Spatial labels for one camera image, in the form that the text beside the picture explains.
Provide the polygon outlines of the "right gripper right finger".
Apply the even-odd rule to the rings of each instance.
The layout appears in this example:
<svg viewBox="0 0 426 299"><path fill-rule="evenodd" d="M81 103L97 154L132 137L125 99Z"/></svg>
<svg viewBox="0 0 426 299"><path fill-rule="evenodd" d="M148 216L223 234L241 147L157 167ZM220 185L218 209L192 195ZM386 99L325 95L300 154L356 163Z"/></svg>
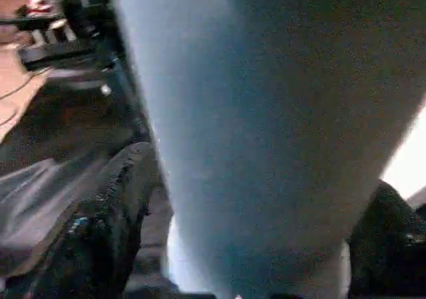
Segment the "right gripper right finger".
<svg viewBox="0 0 426 299"><path fill-rule="evenodd" d="M381 181L348 243L352 297L425 297L425 206Z"/></svg>

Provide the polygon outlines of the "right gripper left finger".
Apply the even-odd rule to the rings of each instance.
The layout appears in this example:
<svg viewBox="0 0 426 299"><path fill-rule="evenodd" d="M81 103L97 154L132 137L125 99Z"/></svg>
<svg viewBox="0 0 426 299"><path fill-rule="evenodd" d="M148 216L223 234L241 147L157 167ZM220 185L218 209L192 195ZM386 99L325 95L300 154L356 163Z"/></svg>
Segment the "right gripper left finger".
<svg viewBox="0 0 426 299"><path fill-rule="evenodd" d="M163 298L162 270L172 217L148 143L122 150L96 190L64 225L29 289L31 298Z"/></svg>

